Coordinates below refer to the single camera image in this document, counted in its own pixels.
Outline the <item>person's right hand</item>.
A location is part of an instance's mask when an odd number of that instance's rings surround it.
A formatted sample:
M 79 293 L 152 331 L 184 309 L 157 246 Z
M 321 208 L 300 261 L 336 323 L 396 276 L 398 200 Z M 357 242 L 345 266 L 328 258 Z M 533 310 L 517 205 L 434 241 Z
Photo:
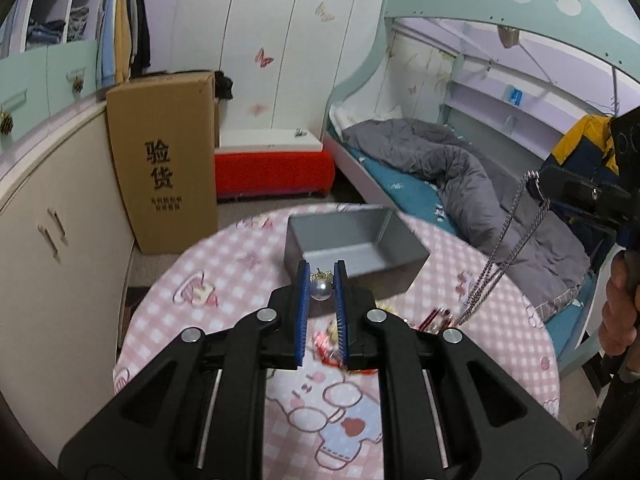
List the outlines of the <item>person's right hand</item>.
M 611 263 L 599 328 L 600 344 L 608 356 L 621 356 L 637 338 L 634 323 L 639 313 L 639 294 L 631 295 L 627 281 L 628 268 L 622 250 Z

